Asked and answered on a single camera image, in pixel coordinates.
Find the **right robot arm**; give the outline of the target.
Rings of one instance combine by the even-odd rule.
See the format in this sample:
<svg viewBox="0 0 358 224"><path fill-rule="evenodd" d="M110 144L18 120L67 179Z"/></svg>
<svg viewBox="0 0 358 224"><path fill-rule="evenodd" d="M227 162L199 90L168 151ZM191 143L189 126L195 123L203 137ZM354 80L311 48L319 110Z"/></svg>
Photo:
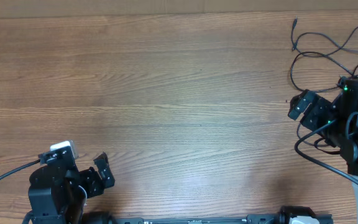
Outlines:
<svg viewBox="0 0 358 224"><path fill-rule="evenodd" d="M352 182L358 222L358 76L340 78L337 87L342 91L334 101L328 101L311 90L302 91L291 99L288 117L299 120L300 125L311 131L295 143L294 150L304 159ZM315 134L334 148L334 154L345 160L347 172L300 151L299 145Z"/></svg>

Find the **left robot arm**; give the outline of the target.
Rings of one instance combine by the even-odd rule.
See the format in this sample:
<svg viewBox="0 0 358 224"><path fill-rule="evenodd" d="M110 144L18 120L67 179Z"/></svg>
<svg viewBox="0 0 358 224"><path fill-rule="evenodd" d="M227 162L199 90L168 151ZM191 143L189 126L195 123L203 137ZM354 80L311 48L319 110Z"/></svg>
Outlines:
<svg viewBox="0 0 358 224"><path fill-rule="evenodd" d="M67 149L40 154L39 159L44 166L29 178L28 196L32 210L25 215L23 224L116 222L108 212L84 212L89 198L102 195L105 189L115 184L106 153L94 159L97 170L89 167L79 171Z"/></svg>

